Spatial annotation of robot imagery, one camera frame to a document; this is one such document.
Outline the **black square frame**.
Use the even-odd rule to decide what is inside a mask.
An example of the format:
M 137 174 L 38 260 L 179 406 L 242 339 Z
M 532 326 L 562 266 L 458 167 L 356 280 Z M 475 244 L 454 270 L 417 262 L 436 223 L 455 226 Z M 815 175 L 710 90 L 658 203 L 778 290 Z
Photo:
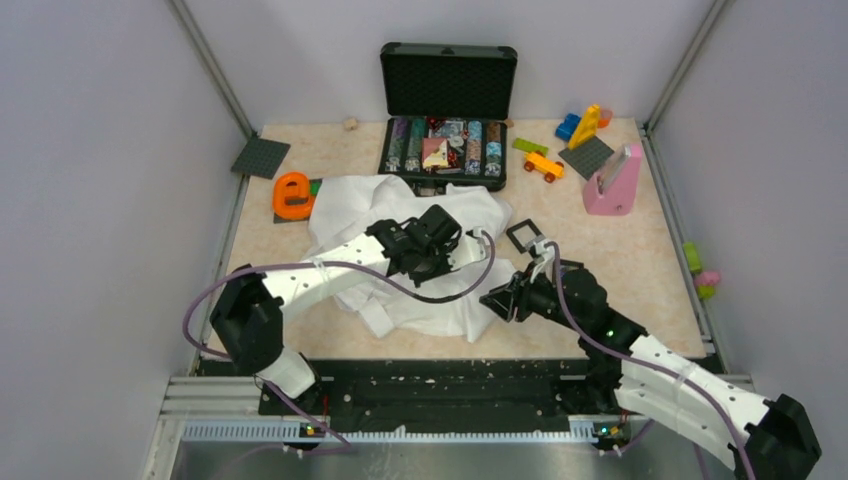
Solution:
M 527 253 L 544 234 L 532 219 L 525 219 L 508 227 L 505 235 L 514 248 L 521 254 Z

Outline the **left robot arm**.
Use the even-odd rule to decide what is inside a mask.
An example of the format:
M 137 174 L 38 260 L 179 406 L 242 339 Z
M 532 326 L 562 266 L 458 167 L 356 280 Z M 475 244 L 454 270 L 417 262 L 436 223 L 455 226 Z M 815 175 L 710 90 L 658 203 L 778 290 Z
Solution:
M 417 293 L 422 283 L 485 262 L 493 267 L 495 241 L 481 227 L 464 229 L 439 205 L 402 222 L 379 220 L 340 246 L 297 263 L 246 265 L 222 279 L 209 317 L 238 373 L 253 375 L 282 393 L 297 413 L 319 404 L 318 375 L 305 357 L 284 344 L 284 324 L 331 296 L 380 280 L 412 299 L 444 304 L 472 292 L 443 297 Z

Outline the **white shirt garment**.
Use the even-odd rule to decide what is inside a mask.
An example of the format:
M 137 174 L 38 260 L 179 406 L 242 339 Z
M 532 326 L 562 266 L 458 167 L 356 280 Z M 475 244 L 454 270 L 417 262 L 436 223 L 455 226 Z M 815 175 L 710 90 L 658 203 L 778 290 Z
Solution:
M 397 224 L 416 218 L 428 220 L 426 211 L 441 207 L 463 232 L 481 228 L 498 238 L 512 216 L 509 203 L 479 186 L 450 185 L 444 194 L 418 197 L 394 175 L 353 175 L 323 179 L 309 220 L 311 254 L 336 248 L 381 220 Z M 392 258 L 387 275 L 396 287 L 368 277 L 336 295 L 340 308 L 356 313 L 370 332 L 382 338 L 397 329 L 432 336 L 462 337 L 476 342 L 495 320 L 479 299 L 490 288 L 510 278 L 510 261 L 474 262 L 447 272 L 448 239 L 439 239 L 424 251 L 413 251 L 407 260 Z

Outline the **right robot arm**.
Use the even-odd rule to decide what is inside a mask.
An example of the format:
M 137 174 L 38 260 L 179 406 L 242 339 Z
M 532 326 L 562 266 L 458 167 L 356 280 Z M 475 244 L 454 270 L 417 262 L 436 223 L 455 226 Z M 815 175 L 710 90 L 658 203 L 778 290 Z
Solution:
M 538 315 L 577 332 L 594 409 L 640 414 L 709 452 L 738 479 L 805 479 L 822 456 L 800 402 L 749 392 L 673 352 L 610 306 L 579 263 L 563 261 L 558 276 L 517 272 L 480 302 L 506 321 Z

